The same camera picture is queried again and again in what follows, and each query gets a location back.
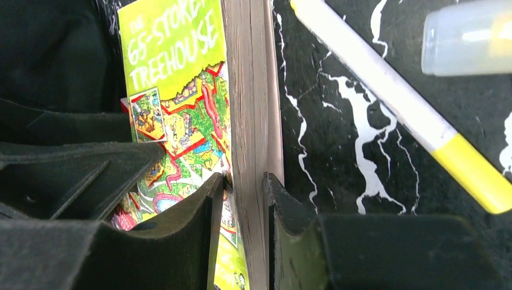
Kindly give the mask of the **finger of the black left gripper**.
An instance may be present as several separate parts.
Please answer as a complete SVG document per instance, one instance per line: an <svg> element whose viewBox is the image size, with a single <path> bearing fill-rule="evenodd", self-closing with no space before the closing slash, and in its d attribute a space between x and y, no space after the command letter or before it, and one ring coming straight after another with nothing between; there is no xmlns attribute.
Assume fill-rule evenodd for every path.
<svg viewBox="0 0 512 290"><path fill-rule="evenodd" d="M155 143L1 143L1 217L102 220L164 155Z"/></svg>

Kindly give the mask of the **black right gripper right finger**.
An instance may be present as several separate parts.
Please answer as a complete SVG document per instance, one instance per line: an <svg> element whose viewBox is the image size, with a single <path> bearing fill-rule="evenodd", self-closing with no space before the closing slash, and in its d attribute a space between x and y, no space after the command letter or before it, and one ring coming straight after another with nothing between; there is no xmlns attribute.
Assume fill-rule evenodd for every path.
<svg viewBox="0 0 512 290"><path fill-rule="evenodd" d="M314 214L277 177L269 202L272 289L499 289L475 230L454 216Z"/></svg>

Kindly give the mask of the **black backpack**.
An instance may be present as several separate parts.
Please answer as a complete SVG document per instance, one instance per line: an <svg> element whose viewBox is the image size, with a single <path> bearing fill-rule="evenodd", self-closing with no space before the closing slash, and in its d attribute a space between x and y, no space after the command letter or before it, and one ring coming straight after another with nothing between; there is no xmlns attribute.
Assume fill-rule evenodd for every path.
<svg viewBox="0 0 512 290"><path fill-rule="evenodd" d="M103 1L1 2L1 140L129 142L120 48Z"/></svg>

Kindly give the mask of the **green treehouse book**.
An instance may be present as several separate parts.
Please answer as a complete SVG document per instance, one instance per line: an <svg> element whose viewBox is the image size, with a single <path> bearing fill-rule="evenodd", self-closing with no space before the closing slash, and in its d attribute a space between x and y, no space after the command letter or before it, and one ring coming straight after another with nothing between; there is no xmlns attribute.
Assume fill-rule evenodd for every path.
<svg viewBox="0 0 512 290"><path fill-rule="evenodd" d="M280 123L269 1L122 1L115 12L130 129L164 156L117 206L129 230L192 195L209 177L223 191L214 283L269 289L268 164Z"/></svg>

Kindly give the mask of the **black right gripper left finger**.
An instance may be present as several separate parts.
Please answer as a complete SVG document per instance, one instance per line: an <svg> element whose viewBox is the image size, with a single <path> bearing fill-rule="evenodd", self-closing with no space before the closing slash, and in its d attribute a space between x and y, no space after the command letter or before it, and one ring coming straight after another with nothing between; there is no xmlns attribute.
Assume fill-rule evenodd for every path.
<svg viewBox="0 0 512 290"><path fill-rule="evenodd" d="M223 176L120 231L100 221L1 222L2 289L213 289Z"/></svg>

